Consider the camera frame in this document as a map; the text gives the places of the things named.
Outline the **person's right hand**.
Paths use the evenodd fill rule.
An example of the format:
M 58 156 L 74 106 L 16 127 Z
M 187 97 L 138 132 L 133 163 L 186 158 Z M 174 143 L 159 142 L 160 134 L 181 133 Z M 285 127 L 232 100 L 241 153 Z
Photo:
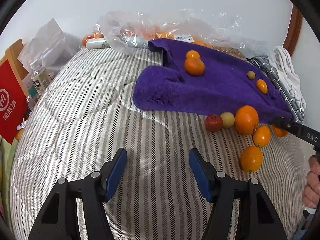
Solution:
M 319 203 L 320 183 L 319 183 L 319 163 L 313 155 L 309 159 L 310 171 L 306 177 L 306 185 L 303 190 L 303 204 L 308 208 L 316 208 Z

